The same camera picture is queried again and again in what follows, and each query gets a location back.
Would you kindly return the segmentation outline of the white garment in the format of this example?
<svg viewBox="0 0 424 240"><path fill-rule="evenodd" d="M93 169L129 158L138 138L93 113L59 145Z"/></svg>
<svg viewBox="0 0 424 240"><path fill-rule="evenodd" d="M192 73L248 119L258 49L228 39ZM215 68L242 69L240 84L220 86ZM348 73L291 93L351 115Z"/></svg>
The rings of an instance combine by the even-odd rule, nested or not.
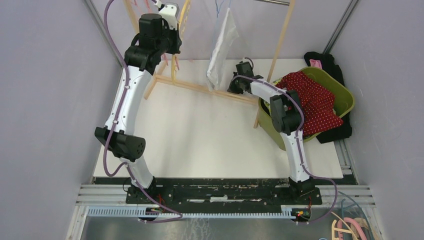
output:
<svg viewBox="0 0 424 240"><path fill-rule="evenodd" d="M233 42L238 37L239 33L234 17L231 9L228 7L206 71L206 85L210 92L217 90L220 86L224 74L225 60L227 59Z"/></svg>

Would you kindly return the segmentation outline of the blue wire hanger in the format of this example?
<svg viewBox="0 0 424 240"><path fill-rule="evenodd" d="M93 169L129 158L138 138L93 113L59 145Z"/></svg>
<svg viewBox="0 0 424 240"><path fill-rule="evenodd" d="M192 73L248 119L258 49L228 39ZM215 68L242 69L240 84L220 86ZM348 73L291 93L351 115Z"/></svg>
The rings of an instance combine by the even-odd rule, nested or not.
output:
<svg viewBox="0 0 424 240"><path fill-rule="evenodd" d="M218 18L220 15L221 10L223 10L225 7L230 7L232 3L232 0L215 0L215 15Z"/></svg>

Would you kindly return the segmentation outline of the red polka dot skirt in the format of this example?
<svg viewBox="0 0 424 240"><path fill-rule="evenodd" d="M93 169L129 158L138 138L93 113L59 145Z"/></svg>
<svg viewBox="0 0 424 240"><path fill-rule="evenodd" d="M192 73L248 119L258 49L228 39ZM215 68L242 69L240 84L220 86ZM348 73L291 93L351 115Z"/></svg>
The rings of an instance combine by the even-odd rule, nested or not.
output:
<svg viewBox="0 0 424 240"><path fill-rule="evenodd" d="M343 125L335 114L336 96L302 71L291 72L273 83L277 88L296 91L304 115L305 136L326 132Z"/></svg>

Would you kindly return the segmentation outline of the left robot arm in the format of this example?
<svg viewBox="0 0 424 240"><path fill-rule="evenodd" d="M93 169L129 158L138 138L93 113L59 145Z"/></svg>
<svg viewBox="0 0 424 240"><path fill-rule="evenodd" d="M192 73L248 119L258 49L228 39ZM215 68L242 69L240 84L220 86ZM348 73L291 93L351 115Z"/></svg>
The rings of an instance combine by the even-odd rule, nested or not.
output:
<svg viewBox="0 0 424 240"><path fill-rule="evenodd" d="M94 135L104 146L103 157L111 152L121 160L138 186L138 197L149 204L158 191L151 186L154 176L143 157L146 140L134 135L137 112L161 56L179 54L182 41L175 13L145 13L138 20L139 33L124 53L123 72L109 118Z"/></svg>

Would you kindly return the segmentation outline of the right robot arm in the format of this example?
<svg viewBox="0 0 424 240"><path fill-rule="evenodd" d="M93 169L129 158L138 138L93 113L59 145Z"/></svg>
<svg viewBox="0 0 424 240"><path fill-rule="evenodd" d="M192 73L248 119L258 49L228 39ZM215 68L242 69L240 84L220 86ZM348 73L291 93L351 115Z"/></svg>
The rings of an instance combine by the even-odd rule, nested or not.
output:
<svg viewBox="0 0 424 240"><path fill-rule="evenodd" d="M269 104L272 126L284 141L289 162L289 199L302 204L309 198L315 185L306 163L303 144L304 114L299 96L294 90L283 90L254 75L252 64L241 61L236 66L228 90L231 93L249 93Z"/></svg>

